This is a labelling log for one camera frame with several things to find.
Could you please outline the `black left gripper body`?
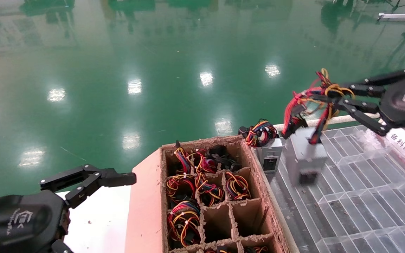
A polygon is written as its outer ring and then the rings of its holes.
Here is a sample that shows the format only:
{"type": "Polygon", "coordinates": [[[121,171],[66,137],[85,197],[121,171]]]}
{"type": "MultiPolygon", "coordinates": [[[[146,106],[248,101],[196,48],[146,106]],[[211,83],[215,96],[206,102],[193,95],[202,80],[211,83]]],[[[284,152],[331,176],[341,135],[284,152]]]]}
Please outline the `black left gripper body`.
{"type": "Polygon", "coordinates": [[[66,202],[52,191],[0,197],[0,253],[52,253],[69,224],[66,202]]]}

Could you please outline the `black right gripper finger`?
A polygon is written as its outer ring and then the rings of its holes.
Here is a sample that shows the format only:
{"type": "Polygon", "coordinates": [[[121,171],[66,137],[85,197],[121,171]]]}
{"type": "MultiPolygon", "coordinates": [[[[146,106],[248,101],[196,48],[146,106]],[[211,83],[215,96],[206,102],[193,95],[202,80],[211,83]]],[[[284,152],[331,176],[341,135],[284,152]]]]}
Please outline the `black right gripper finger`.
{"type": "Polygon", "coordinates": [[[330,98],[364,96],[374,98],[401,98],[405,91],[405,69],[364,78],[358,82],[339,84],[338,90],[329,90],[330,98]]]}
{"type": "Polygon", "coordinates": [[[326,113],[320,118],[314,132],[314,137],[320,137],[321,132],[327,123],[333,118],[337,111],[344,111],[354,120],[375,132],[380,136],[385,136],[393,126],[384,117],[376,103],[363,102],[357,99],[350,99],[341,96],[312,95],[313,100],[318,100],[326,104],[326,113]]]}

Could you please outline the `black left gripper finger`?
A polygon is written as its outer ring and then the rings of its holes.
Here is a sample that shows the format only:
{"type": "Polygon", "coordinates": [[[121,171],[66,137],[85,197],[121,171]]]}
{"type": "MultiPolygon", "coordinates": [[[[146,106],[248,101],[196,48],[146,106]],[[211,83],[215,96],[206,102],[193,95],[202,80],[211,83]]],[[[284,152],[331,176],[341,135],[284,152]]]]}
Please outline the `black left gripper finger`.
{"type": "Polygon", "coordinates": [[[63,240],[55,240],[51,244],[53,253],[73,253],[73,251],[63,242],[63,240]]]}
{"type": "Polygon", "coordinates": [[[40,181],[41,190],[57,192],[76,185],[65,196],[68,208],[76,208],[101,187],[130,186],[137,182],[135,173],[117,173],[114,168],[98,169],[85,164],[40,181]]]}

